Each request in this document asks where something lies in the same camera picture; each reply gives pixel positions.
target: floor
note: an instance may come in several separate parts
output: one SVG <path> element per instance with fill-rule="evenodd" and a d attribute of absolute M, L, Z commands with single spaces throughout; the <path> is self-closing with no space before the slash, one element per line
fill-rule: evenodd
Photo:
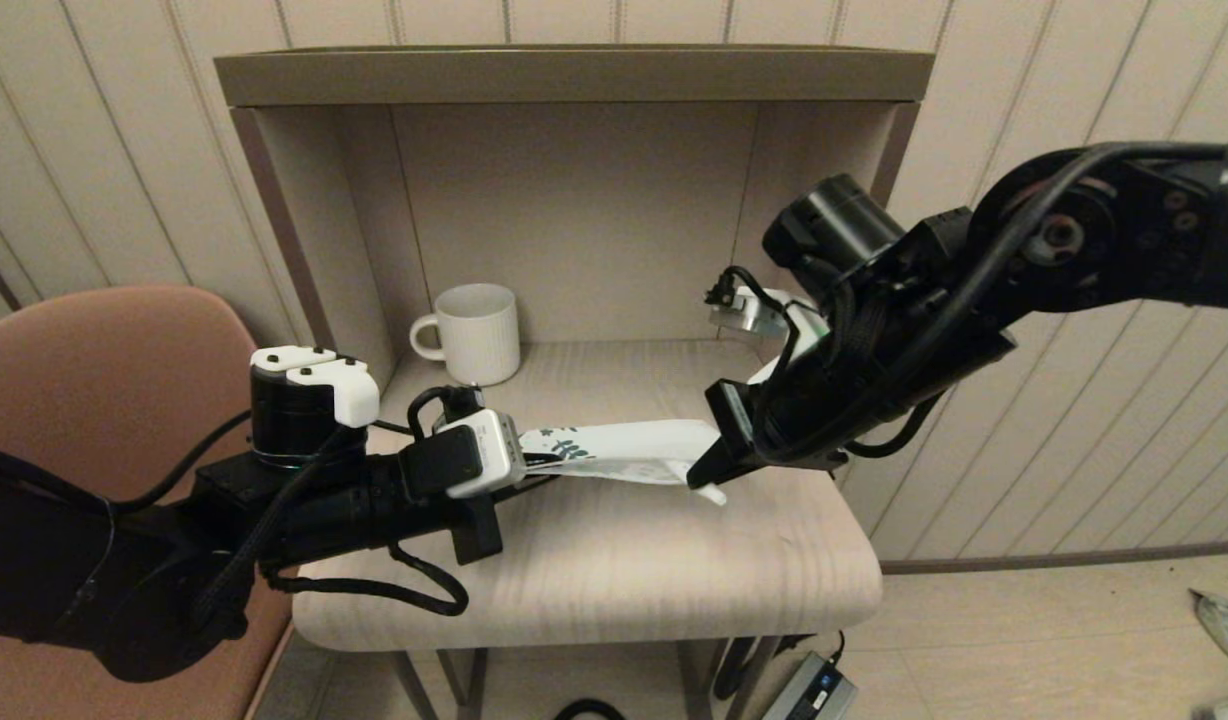
<path fill-rule="evenodd" d="M 847 630 L 852 720 L 1185 719 L 1228 697 L 1228 659 L 1196 623 L 1187 589 L 1228 597 L 1228 557 L 885 577 L 879 614 Z M 775 659 L 759 718 L 812 638 Z M 414 655 L 441 718 L 454 716 L 433 652 Z M 628 720 L 684 720 L 672 644 L 513 648 L 490 652 L 486 720 L 551 720 L 578 697 Z M 716 718 L 725 715 L 715 705 Z M 258 720 L 416 718 L 387 656 L 321 651 L 297 638 Z"/>

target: white mug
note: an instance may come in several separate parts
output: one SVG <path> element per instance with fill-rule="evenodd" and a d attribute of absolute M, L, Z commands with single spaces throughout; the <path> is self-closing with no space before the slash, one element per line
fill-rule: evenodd
<path fill-rule="evenodd" d="M 451 377 L 464 385 L 492 386 L 517 372 L 521 334 L 512 291 L 500 284 L 460 284 L 441 292 L 433 306 L 435 313 L 409 327 L 409 345 L 420 358 L 445 362 Z M 441 346 L 418 342 L 418 333 L 431 326 Z"/>

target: pink chair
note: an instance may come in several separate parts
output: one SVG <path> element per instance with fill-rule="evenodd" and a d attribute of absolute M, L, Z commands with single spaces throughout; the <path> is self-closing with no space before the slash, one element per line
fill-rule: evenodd
<path fill-rule="evenodd" d="M 196 288 L 112 288 L 26 307 L 0 322 L 0 450 L 108 498 L 138 496 L 249 405 L 253 350 L 233 310 Z M 247 430 L 201 462 L 243 452 Z M 0 638 L 0 719 L 239 719 L 257 705 L 289 597 L 258 582 L 247 614 L 242 641 L 151 684 L 112 679 L 88 652 Z"/>

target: wall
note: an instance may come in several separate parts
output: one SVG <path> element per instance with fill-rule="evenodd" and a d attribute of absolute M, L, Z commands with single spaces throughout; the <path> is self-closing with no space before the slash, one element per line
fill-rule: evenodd
<path fill-rule="evenodd" d="M 0 275 L 23 303 L 193 283 L 264 342 L 307 342 L 212 57 L 721 41 L 938 52 L 903 222 L 1054 147 L 1228 140 L 1228 0 L 0 1 Z M 907 450 L 839 478 L 884 559 L 1228 539 L 1227 311 L 1132 302 L 1016 334 Z"/>

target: chair backrest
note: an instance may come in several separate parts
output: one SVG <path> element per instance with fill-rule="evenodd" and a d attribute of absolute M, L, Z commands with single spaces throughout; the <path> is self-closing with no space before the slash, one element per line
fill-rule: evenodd
<path fill-rule="evenodd" d="M 0 322 L 0 450 L 108 498 L 138 496 L 249 405 L 253 350 L 233 310 L 196 288 L 25 307 Z M 208 460 L 242 452 L 247 429 Z"/>

